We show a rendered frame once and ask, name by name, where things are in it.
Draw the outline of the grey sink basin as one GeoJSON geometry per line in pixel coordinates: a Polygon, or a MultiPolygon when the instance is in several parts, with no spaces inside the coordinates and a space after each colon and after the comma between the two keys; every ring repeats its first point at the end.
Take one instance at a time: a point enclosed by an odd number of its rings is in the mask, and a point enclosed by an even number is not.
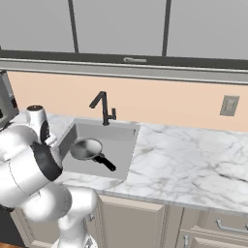
{"type": "Polygon", "coordinates": [[[60,138],[59,147],[64,171],[91,174],[125,180],[131,165],[140,126],[110,122],[104,126],[102,121],[75,119],[60,138]],[[103,154],[116,166],[111,171],[104,164],[92,160],[80,161],[75,159],[70,148],[75,141],[92,138],[103,145],[103,154]]]}

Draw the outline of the black tap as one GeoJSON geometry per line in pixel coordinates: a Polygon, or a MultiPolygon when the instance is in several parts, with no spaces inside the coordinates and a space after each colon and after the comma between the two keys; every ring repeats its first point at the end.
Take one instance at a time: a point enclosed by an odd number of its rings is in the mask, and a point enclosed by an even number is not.
{"type": "Polygon", "coordinates": [[[102,102],[103,108],[103,125],[108,126],[111,120],[116,119],[116,109],[113,108],[111,113],[108,112],[108,99],[107,92],[100,91],[99,94],[95,97],[95,99],[89,105],[92,109],[98,105],[99,102],[102,102]]]}

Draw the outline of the grey microwave oven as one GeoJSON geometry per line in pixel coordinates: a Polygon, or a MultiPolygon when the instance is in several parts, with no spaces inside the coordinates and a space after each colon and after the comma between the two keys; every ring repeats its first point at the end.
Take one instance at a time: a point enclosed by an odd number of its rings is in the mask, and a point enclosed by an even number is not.
{"type": "Polygon", "coordinates": [[[0,70],[0,130],[19,114],[16,98],[8,74],[0,70]]]}

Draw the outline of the beige cupboard door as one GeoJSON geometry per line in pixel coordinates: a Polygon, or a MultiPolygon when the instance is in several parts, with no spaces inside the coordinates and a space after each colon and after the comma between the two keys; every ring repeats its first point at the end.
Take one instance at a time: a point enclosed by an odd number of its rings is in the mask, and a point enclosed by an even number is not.
{"type": "Polygon", "coordinates": [[[75,190],[68,201],[69,211],[60,219],[34,222],[22,208],[11,217],[27,248],[98,248],[97,241],[88,233],[86,221],[98,204],[98,196],[91,189],[75,190]]]}
{"type": "Polygon", "coordinates": [[[163,204],[100,196],[105,248],[162,248],[163,204]]]}
{"type": "Polygon", "coordinates": [[[189,235],[188,248],[248,248],[248,241],[245,240],[183,230],[179,232],[175,248],[184,248],[184,235],[189,235]]]}

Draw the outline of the black appliance front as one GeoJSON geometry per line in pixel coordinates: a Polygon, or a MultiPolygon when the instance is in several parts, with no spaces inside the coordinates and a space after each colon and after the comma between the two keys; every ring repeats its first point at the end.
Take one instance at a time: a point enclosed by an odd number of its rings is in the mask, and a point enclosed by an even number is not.
{"type": "Polygon", "coordinates": [[[0,242],[18,247],[24,247],[24,243],[16,228],[16,225],[8,211],[0,207],[0,242]]]}

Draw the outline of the grey window latch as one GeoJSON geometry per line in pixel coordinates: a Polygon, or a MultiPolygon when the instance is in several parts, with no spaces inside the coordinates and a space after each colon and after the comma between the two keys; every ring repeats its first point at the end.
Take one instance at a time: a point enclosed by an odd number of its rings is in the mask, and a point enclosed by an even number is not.
{"type": "Polygon", "coordinates": [[[146,63],[147,60],[142,58],[132,58],[132,57],[124,57],[123,61],[126,63],[146,63]]]}

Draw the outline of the grey framed window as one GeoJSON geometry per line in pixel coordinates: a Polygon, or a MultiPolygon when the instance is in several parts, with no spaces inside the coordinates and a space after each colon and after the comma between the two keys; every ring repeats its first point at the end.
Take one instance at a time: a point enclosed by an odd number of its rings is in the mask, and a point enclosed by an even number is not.
{"type": "Polygon", "coordinates": [[[0,68],[248,84],[248,0],[0,0],[0,68]]]}

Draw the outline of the beige drawer front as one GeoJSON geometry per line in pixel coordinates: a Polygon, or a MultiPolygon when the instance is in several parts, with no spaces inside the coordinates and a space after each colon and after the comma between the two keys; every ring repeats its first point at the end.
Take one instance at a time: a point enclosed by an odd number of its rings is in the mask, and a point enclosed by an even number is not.
{"type": "Polygon", "coordinates": [[[244,230],[245,225],[248,225],[248,218],[214,211],[208,211],[205,214],[205,219],[202,224],[202,227],[206,230],[215,231],[221,235],[248,241],[248,234],[220,230],[215,223],[215,220],[217,219],[222,220],[223,226],[244,230]]]}

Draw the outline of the grey wall socket plate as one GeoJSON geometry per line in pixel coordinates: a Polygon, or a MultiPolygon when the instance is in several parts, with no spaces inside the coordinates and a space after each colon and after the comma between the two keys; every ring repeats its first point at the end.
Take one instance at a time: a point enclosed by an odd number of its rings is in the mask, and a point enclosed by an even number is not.
{"type": "Polygon", "coordinates": [[[239,96],[224,96],[220,114],[223,116],[234,116],[239,101],[239,96]]]}

